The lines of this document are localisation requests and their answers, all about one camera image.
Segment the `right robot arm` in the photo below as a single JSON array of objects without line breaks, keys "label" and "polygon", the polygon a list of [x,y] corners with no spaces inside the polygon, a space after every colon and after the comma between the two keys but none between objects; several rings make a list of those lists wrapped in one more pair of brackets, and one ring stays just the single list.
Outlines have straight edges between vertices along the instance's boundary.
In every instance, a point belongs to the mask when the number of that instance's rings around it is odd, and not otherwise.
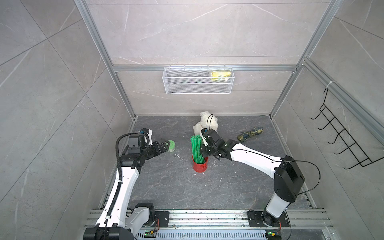
[{"label": "right robot arm", "polygon": [[267,227],[276,226],[286,208],[305,193],[301,192],[305,177],[292,157],[274,157],[248,148],[238,141],[224,141],[213,129],[202,129],[200,136],[203,140],[203,157],[213,156],[243,163],[274,180],[274,193],[261,213]]}]

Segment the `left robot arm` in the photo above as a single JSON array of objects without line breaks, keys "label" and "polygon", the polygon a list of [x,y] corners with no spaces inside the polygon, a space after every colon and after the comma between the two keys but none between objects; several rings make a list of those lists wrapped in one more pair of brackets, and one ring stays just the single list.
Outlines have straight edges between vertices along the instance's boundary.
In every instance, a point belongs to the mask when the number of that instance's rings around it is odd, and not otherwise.
[{"label": "left robot arm", "polygon": [[127,214],[134,185],[145,162],[169,151],[171,142],[153,141],[153,132],[143,128],[138,133],[118,137],[115,150],[117,173],[111,195],[94,227],[86,228],[84,240],[134,240],[142,227],[154,236],[163,226],[152,203],[137,204]]}]

